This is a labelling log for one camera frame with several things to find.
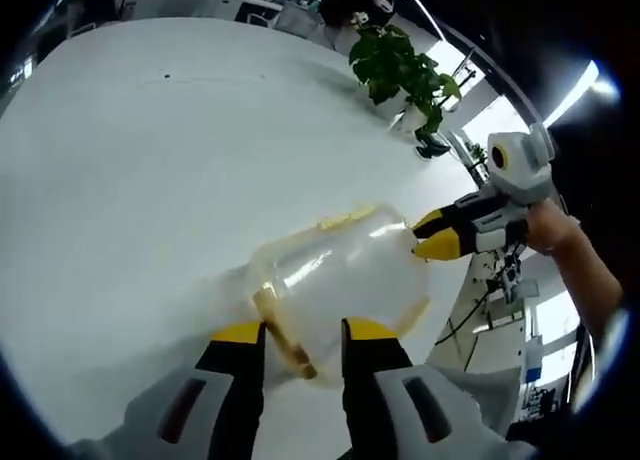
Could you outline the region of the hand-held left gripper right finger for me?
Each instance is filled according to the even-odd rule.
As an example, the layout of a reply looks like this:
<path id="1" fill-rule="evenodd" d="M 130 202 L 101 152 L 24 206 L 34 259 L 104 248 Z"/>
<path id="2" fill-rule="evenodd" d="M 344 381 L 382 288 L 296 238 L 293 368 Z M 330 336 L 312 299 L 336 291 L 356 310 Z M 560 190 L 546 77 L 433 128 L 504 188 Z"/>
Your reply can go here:
<path id="1" fill-rule="evenodd" d="M 413 364 L 396 333 L 341 322 L 342 404 L 354 459 L 531 459 L 506 437 L 519 397 L 517 368 L 473 374 Z"/>

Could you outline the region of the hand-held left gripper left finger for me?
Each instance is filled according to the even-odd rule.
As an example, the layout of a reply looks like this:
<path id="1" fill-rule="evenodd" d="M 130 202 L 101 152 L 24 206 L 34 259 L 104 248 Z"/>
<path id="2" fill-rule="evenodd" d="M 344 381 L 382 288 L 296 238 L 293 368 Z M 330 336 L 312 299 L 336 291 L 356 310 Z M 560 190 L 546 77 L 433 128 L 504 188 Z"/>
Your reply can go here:
<path id="1" fill-rule="evenodd" d="M 122 424 L 68 445 L 68 459 L 250 459 L 264 408 L 266 324 L 212 334 L 179 367 L 131 400 Z"/>

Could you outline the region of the person's right hand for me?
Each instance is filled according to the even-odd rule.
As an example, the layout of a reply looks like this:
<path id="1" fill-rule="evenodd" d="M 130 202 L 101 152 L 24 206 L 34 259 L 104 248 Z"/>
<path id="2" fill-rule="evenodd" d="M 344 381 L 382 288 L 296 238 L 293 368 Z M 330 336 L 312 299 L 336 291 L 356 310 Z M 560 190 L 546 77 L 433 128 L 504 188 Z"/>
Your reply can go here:
<path id="1" fill-rule="evenodd" d="M 582 235 L 578 220 L 550 199 L 532 205 L 526 222 L 527 246 L 544 255 L 560 251 Z"/>

